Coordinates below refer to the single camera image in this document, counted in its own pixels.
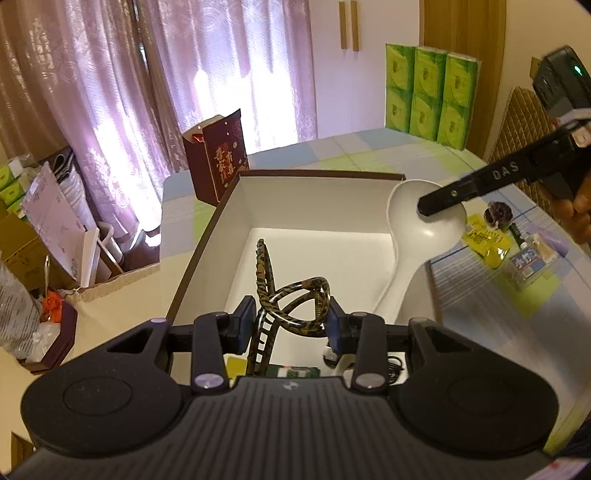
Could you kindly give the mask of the right hand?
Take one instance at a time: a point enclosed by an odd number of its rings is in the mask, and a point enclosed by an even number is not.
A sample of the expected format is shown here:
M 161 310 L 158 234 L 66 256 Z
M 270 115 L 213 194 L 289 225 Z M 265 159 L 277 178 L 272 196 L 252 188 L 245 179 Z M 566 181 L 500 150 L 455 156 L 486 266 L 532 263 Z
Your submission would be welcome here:
M 559 199 L 553 202 L 553 210 L 562 228 L 578 245 L 591 241 L 590 226 L 591 180 L 587 175 L 573 201 Z

